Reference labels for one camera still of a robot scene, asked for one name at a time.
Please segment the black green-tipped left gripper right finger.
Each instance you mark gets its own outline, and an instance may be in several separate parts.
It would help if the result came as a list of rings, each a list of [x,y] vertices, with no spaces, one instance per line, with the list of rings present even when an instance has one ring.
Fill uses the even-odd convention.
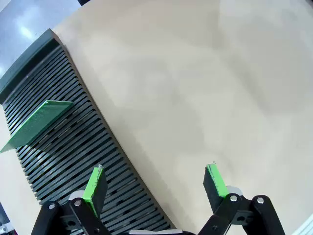
[[[205,167],[203,186],[213,215],[200,235],[225,235],[232,225],[240,225],[247,235],[284,235],[276,210],[266,195],[246,199],[227,188],[216,164]]]

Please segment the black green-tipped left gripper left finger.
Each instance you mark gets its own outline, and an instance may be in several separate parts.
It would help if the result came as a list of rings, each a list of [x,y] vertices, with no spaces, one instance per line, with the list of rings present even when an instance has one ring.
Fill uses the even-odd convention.
[[[108,184],[102,165],[95,167],[84,190],[73,192],[67,202],[47,201],[42,204],[33,235],[69,235],[83,230],[86,235],[109,235],[100,220]]]

